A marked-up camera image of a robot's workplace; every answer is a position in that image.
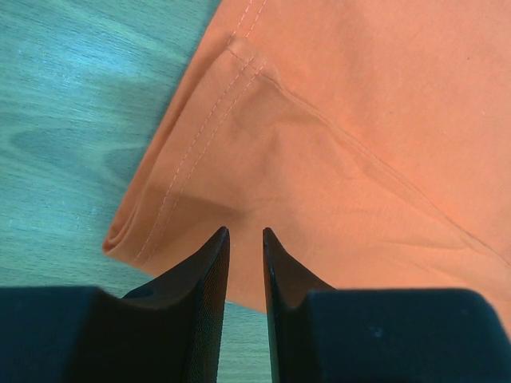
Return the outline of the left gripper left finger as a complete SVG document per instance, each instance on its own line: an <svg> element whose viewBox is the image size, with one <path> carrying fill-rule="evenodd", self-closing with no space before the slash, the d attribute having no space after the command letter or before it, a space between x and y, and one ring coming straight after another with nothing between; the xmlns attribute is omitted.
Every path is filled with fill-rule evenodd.
<svg viewBox="0 0 511 383"><path fill-rule="evenodd" d="M2 381L216 381L229 245L220 228L122 298L95 286L2 288Z"/></svg>

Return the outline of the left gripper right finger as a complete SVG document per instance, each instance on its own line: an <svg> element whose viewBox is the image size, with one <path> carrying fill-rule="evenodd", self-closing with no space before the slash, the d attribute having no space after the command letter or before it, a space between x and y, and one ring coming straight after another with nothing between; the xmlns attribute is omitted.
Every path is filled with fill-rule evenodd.
<svg viewBox="0 0 511 383"><path fill-rule="evenodd" d="M275 382L507 382L510 341L466 289L337 290L263 231Z"/></svg>

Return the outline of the orange t shirt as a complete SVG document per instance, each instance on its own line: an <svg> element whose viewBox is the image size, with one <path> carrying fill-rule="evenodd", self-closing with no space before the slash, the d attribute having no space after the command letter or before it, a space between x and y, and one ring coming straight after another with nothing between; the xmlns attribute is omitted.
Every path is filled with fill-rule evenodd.
<svg viewBox="0 0 511 383"><path fill-rule="evenodd" d="M223 1L105 237L159 275L219 228L340 289L461 287L510 324L510 4Z"/></svg>

